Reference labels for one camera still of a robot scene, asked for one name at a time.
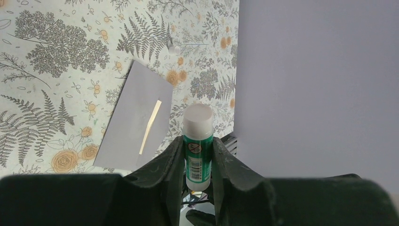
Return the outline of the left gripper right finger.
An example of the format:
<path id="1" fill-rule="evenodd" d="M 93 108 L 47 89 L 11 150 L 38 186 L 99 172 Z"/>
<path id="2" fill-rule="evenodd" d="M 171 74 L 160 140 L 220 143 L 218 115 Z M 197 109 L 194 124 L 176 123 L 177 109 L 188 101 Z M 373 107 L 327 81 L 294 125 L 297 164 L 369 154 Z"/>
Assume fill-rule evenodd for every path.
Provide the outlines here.
<path id="1" fill-rule="evenodd" d="M 215 138 L 212 185 L 219 226 L 396 226 L 388 193 L 357 174 L 265 178 Z"/>

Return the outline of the grey lavender envelope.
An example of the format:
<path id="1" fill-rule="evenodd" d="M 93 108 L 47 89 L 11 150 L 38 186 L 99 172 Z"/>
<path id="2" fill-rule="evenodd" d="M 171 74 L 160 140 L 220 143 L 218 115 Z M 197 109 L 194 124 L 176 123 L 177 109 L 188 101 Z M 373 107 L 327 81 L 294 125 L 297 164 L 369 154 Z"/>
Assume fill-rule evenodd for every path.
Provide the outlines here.
<path id="1" fill-rule="evenodd" d="M 135 171 L 148 163 L 169 131 L 173 86 L 143 64 L 132 64 L 107 126 L 94 166 Z M 144 152 L 139 155 L 147 123 L 162 102 Z"/>

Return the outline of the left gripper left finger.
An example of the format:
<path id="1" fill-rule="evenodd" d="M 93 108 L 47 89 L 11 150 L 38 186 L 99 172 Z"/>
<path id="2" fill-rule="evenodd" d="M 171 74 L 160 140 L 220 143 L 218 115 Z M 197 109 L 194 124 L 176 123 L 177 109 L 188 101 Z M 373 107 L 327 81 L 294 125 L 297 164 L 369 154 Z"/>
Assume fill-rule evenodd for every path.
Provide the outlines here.
<path id="1" fill-rule="evenodd" d="M 133 173 L 35 174 L 0 181 L 3 226 L 177 226 L 183 137 Z"/>

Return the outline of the green white glue stick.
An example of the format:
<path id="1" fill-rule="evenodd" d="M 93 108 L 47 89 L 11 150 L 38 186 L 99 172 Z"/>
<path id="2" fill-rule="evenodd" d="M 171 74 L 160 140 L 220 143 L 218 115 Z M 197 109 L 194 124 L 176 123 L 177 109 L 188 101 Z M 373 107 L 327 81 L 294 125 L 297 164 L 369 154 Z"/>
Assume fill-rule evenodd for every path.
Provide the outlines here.
<path id="1" fill-rule="evenodd" d="M 205 104 L 192 104 L 184 110 L 183 139 L 186 185 L 195 192 L 210 185 L 213 150 L 213 111 Z"/>

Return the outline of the beige lined letter paper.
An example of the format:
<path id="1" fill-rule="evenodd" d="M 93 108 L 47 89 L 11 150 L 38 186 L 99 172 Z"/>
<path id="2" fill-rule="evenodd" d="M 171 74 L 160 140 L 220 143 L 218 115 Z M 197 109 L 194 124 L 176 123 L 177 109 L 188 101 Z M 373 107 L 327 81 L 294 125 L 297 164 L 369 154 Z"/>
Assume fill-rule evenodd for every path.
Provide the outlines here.
<path id="1" fill-rule="evenodd" d="M 154 106 L 154 108 L 153 108 L 153 111 L 152 111 L 152 113 L 150 115 L 149 121 L 147 123 L 146 130 L 145 130 L 145 133 L 144 133 L 144 137 L 143 137 L 143 140 L 142 140 L 142 144 L 141 144 L 141 147 L 140 147 L 139 155 L 142 155 L 143 152 L 144 152 L 145 143 L 147 141 L 148 135 L 149 135 L 150 130 L 152 128 L 152 125 L 153 125 L 153 123 L 155 121 L 155 118 L 156 118 L 156 116 L 158 114 L 158 111 L 160 109 L 161 104 L 162 104 L 162 102 L 158 99 L 156 104 L 155 104 L 155 106 Z"/>

